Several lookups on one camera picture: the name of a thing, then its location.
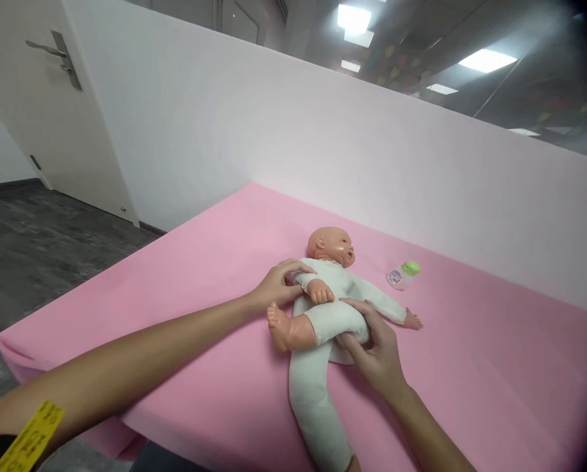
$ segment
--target gray floor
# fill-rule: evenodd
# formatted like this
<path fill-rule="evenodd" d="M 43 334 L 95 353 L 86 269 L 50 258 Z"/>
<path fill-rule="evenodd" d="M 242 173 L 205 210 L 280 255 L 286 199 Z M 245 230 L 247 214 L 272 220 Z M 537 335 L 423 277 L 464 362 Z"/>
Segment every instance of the gray floor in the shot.
<path fill-rule="evenodd" d="M 0 331 L 154 241 L 156 235 L 56 191 L 0 195 Z M 0 357 L 0 396 L 17 385 Z M 72 441 L 46 471 L 127 471 Z"/>

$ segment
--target doll head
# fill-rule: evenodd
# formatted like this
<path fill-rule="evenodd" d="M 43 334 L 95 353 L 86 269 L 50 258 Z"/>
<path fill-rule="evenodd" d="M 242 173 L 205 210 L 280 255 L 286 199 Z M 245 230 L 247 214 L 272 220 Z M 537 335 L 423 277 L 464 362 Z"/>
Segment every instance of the doll head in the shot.
<path fill-rule="evenodd" d="M 343 229 L 334 226 L 316 229 L 309 237 L 307 252 L 313 259 L 334 260 L 343 267 L 350 267 L 354 262 L 350 236 Z"/>

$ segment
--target doll leg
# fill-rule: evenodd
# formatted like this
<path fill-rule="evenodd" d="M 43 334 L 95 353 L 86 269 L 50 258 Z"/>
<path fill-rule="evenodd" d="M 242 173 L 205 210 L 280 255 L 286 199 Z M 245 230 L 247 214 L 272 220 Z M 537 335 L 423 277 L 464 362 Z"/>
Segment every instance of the doll leg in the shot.
<path fill-rule="evenodd" d="M 279 351 L 310 349 L 340 333 L 353 332 L 359 342 L 368 340 L 368 326 L 361 313 L 344 302 L 315 305 L 289 318 L 276 304 L 267 309 L 269 332 Z"/>
<path fill-rule="evenodd" d="M 368 325 L 356 308 L 339 300 L 315 305 L 305 312 L 311 322 L 317 345 L 333 339 L 343 332 L 352 332 L 360 343 L 369 340 Z"/>
<path fill-rule="evenodd" d="M 289 398 L 318 470 L 346 472 L 354 453 L 326 388 L 331 345 L 292 352 Z"/>

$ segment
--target pink mat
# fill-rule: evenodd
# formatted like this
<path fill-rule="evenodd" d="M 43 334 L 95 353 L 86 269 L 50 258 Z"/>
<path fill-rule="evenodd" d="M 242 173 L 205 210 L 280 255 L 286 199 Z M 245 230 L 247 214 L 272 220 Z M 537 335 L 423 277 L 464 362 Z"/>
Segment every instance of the pink mat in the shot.
<path fill-rule="evenodd" d="M 587 441 L 587 312 L 256 184 L 6 329 L 0 350 L 28 380 L 245 293 L 273 264 L 304 257 L 312 230 L 332 225 L 354 241 L 352 271 L 424 321 L 420 332 L 398 330 L 406 376 L 475 467 L 569 470 Z M 408 259 L 423 272 L 399 293 L 384 274 Z M 289 406 L 288 365 L 258 317 L 87 439 L 129 458 L 143 435 L 214 471 L 311 470 Z M 331 364 L 328 377 L 364 470 L 416 470 L 356 369 Z"/>

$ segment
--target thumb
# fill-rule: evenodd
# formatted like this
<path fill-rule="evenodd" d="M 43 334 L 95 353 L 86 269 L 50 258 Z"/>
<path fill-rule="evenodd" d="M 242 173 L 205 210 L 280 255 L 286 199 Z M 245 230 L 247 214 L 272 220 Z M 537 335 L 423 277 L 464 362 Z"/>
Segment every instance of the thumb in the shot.
<path fill-rule="evenodd" d="M 287 295 L 290 298 L 296 298 L 300 295 L 302 295 L 305 291 L 302 289 L 302 286 L 296 284 L 296 285 L 292 285 L 292 286 L 288 286 L 285 287 L 285 289 L 287 290 Z"/>
<path fill-rule="evenodd" d="M 364 351 L 364 348 L 359 344 L 359 341 L 351 333 L 342 333 L 337 336 L 341 344 L 352 356 L 354 363 L 357 367 L 362 365 L 368 360 L 368 354 Z"/>

